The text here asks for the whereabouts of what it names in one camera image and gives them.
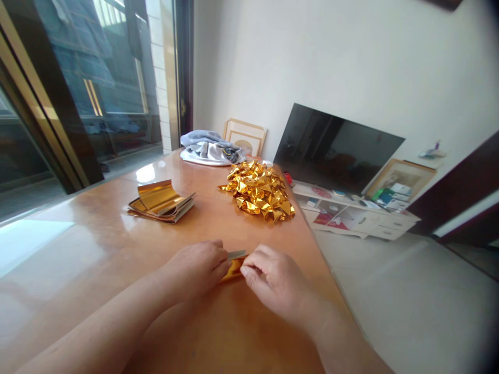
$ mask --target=gold foil paper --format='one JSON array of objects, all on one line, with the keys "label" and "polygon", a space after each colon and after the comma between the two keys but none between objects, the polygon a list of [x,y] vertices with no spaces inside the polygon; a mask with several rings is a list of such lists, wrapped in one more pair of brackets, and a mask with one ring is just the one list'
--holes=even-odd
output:
[{"label": "gold foil paper", "polygon": [[223,277],[219,283],[222,283],[222,282],[228,281],[230,279],[234,279],[234,278],[237,278],[239,276],[242,276],[241,266],[243,265],[244,259],[248,256],[249,255],[244,255],[244,256],[240,256],[240,257],[232,259],[231,260],[232,264],[230,265],[230,269],[227,272],[227,275],[225,277]]},{"label": "gold foil paper", "polygon": [[192,206],[196,193],[179,196],[171,180],[151,183],[138,188],[139,197],[128,204],[128,213],[137,217],[176,223]]},{"label": "gold foil paper", "polygon": [[228,184],[218,186],[232,191],[239,209],[253,215],[270,217],[274,223],[293,219],[295,208],[286,194],[284,180],[274,169],[257,161],[232,165]]}]

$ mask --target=hand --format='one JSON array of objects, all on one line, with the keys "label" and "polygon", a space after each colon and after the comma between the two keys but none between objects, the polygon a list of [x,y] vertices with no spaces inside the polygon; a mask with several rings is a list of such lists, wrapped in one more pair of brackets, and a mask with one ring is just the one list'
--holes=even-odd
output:
[{"label": "hand", "polygon": [[170,303],[183,302],[213,288],[230,265],[221,240],[196,243],[181,249],[158,270],[160,287],[168,289]]},{"label": "hand", "polygon": [[308,330],[321,298],[290,256],[260,244],[244,260],[241,273],[266,307]]}]

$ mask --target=framed picture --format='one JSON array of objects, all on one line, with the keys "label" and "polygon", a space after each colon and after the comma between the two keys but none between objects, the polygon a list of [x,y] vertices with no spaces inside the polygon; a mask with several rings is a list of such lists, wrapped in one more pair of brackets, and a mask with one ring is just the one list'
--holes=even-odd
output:
[{"label": "framed picture", "polygon": [[411,188],[411,197],[409,197],[409,201],[411,201],[436,173],[435,169],[392,158],[366,195],[372,197],[380,189],[390,188],[395,183],[399,183]]},{"label": "framed picture", "polygon": [[261,148],[261,139],[242,132],[230,130],[229,141],[244,149],[246,155],[258,156]]},{"label": "framed picture", "polygon": [[257,125],[231,118],[225,122],[224,140],[240,146],[248,156],[260,157],[267,131]]}]

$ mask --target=glass sliding door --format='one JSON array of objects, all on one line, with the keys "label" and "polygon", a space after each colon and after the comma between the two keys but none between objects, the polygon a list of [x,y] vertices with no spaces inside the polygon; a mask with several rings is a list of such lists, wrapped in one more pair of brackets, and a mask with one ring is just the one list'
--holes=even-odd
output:
[{"label": "glass sliding door", "polygon": [[144,0],[3,1],[90,184],[162,154]]},{"label": "glass sliding door", "polygon": [[65,195],[0,87],[0,222]]}]

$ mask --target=folded cloth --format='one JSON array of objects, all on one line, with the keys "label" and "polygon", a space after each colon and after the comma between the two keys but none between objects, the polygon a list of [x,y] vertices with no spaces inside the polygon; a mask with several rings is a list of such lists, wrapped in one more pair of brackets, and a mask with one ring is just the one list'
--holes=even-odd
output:
[{"label": "folded cloth", "polygon": [[200,141],[188,145],[180,152],[180,158],[202,165],[226,166],[245,161],[246,152],[237,146],[225,147],[217,143]]},{"label": "folded cloth", "polygon": [[180,137],[180,144],[185,147],[191,144],[197,144],[199,142],[220,144],[228,148],[239,148],[237,146],[234,146],[232,143],[222,139],[222,137],[214,131],[194,130]]}]

